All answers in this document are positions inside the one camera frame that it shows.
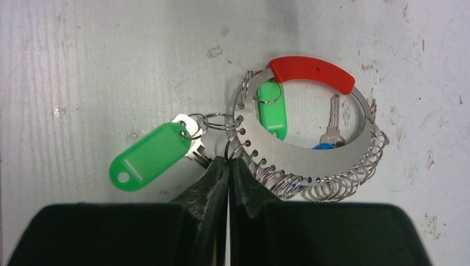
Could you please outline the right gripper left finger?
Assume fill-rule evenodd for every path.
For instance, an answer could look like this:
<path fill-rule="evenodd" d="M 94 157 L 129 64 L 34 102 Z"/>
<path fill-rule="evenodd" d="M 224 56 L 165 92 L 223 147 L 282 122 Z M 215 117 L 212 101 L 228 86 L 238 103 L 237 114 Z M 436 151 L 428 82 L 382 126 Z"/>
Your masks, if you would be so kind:
<path fill-rule="evenodd" d="M 217 156 L 168 203 L 46 206 L 9 265 L 224 265 L 227 188 L 228 165 Z"/>

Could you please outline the green capped key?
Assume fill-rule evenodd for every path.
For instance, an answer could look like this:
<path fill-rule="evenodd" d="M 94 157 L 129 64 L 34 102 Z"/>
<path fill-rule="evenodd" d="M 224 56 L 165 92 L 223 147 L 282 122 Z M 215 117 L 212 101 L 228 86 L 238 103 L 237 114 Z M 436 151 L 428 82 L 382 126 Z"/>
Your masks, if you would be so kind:
<path fill-rule="evenodd" d="M 207 168 L 211 159 L 201 140 L 204 133 L 192 117 L 176 115 L 112 161 L 111 182 L 122 191 L 140 190 L 184 157 Z"/>

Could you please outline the green key tag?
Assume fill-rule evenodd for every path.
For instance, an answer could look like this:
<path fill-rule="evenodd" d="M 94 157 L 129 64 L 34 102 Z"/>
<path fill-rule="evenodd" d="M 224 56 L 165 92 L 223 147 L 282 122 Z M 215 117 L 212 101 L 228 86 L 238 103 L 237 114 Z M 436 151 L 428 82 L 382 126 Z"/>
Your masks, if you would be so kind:
<path fill-rule="evenodd" d="M 261 125 L 270 134 L 283 141 L 288 131 L 283 86 L 274 79 L 267 80 L 258 88 L 257 98 Z"/>

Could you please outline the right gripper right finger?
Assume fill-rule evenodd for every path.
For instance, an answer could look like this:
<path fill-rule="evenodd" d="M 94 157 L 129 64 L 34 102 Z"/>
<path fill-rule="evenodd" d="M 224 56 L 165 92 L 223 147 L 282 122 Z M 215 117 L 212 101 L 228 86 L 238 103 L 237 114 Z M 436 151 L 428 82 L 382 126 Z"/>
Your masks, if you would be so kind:
<path fill-rule="evenodd" d="M 228 164 L 232 265 L 430 265 L 412 221 L 375 203 L 282 201 Z"/>

